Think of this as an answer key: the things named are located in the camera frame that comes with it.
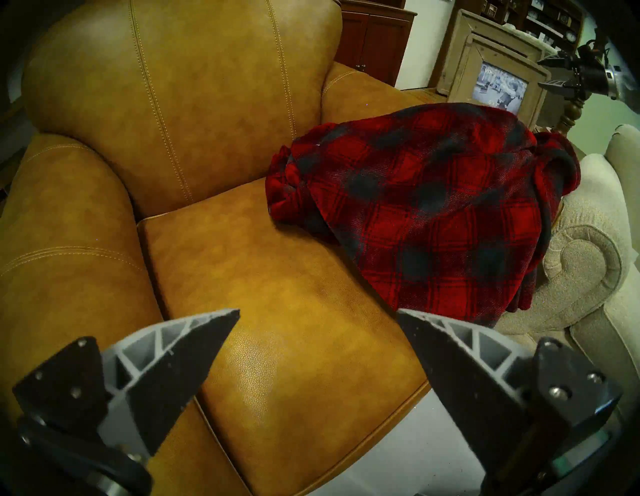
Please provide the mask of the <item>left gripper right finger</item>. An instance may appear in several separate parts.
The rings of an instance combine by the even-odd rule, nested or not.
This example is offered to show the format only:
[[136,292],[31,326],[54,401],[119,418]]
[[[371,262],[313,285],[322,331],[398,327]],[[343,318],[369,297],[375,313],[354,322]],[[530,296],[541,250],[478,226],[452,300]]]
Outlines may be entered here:
[[494,329],[401,309],[397,322],[486,478],[549,478],[602,428],[622,388],[552,337],[534,352]]

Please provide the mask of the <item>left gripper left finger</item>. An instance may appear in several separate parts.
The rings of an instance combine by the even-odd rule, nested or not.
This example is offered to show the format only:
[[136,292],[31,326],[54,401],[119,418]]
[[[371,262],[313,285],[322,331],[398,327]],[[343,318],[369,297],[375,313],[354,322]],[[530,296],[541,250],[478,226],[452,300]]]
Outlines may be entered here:
[[28,446],[46,436],[153,457],[240,318],[224,309],[164,321],[99,349],[79,337],[13,386]]

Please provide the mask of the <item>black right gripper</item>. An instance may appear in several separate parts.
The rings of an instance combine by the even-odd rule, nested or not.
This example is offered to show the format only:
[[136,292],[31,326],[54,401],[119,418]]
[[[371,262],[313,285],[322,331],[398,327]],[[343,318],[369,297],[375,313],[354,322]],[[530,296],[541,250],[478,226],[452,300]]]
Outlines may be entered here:
[[575,83],[570,81],[551,80],[539,82],[539,87],[550,94],[564,99],[587,100],[591,94],[611,96],[608,58],[609,49],[604,46],[581,45],[577,48],[576,58],[573,54],[552,54],[544,57],[538,65],[555,69],[572,69]]

